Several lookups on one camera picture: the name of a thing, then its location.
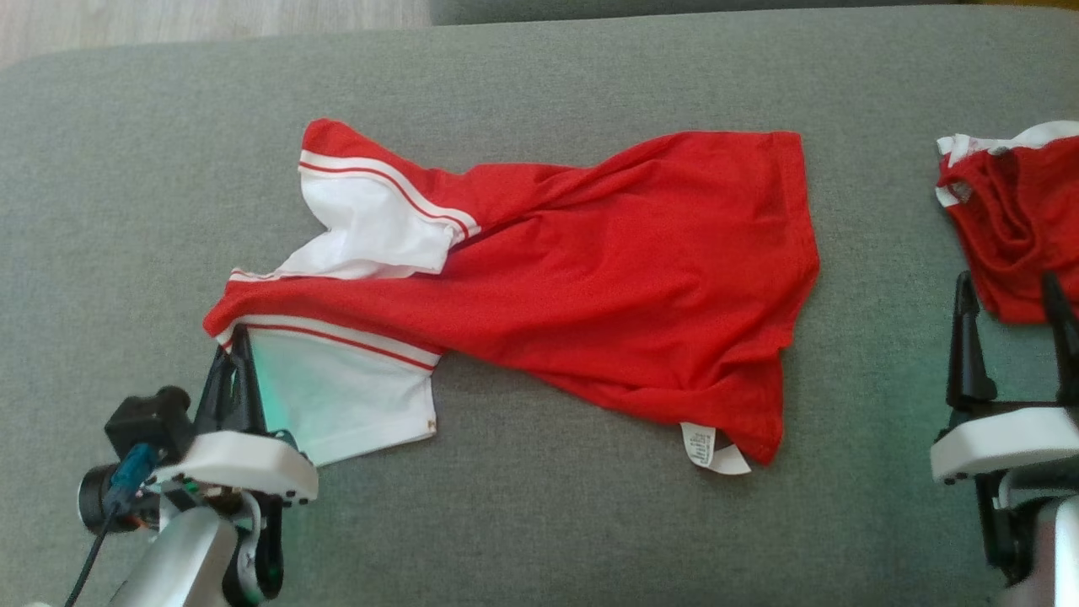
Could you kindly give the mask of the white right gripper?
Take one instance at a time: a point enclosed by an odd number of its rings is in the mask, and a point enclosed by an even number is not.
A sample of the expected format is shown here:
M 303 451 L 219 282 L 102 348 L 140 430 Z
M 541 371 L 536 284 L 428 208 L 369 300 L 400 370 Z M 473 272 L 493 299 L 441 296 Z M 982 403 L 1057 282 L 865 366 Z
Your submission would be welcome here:
M 931 477 L 953 484 L 978 474 L 1070 459 L 1078 454 L 1078 319 L 1054 272 L 1041 277 L 1044 318 L 1055 339 L 1058 389 L 1052 402 L 993 402 L 971 273 L 957 277 L 950 346 L 947 426 L 930 446 Z

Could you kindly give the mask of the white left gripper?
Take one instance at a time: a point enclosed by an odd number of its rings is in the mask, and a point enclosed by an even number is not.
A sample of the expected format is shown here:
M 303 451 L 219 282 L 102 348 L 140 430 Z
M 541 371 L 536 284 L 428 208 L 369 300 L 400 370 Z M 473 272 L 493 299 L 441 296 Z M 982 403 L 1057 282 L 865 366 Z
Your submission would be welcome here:
M 243 492 L 288 503 L 315 500 L 319 496 L 316 466 L 285 439 L 262 437 L 267 434 L 265 408 L 247 326 L 236 326 L 232 337 L 230 354 L 218 346 L 213 355 L 194 415 L 197 437 L 177 464 L 158 466 L 150 474 L 150 491 L 176 507 L 205 506 Z M 233 431 L 218 431 L 220 405 L 228 399 L 231 410 L 226 428 Z

